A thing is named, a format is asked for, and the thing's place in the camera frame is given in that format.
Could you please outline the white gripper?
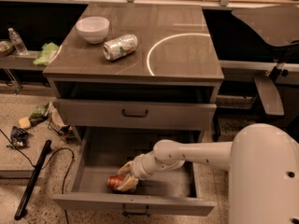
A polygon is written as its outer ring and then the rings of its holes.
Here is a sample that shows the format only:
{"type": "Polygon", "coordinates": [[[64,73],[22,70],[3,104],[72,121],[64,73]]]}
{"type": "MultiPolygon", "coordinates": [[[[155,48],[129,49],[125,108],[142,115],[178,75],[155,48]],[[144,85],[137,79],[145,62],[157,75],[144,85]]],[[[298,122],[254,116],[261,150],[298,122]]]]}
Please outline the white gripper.
{"type": "Polygon", "coordinates": [[[146,180],[155,173],[177,170],[184,163],[185,161],[172,161],[170,163],[159,161],[153,151],[138,155],[132,161],[126,162],[118,171],[119,183],[116,190],[120,192],[135,191],[138,179],[146,180]]]}

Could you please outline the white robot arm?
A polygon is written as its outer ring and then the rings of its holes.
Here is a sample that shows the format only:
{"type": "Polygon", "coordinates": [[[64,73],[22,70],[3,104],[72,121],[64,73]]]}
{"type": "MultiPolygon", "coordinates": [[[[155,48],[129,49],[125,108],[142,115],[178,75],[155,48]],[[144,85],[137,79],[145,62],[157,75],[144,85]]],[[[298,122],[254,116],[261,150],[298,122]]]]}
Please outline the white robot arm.
{"type": "Polygon", "coordinates": [[[299,223],[299,144],[279,128],[255,123],[231,142],[157,142],[118,171],[126,191],[153,174],[176,170],[184,162],[229,173],[229,224],[299,223]]]}

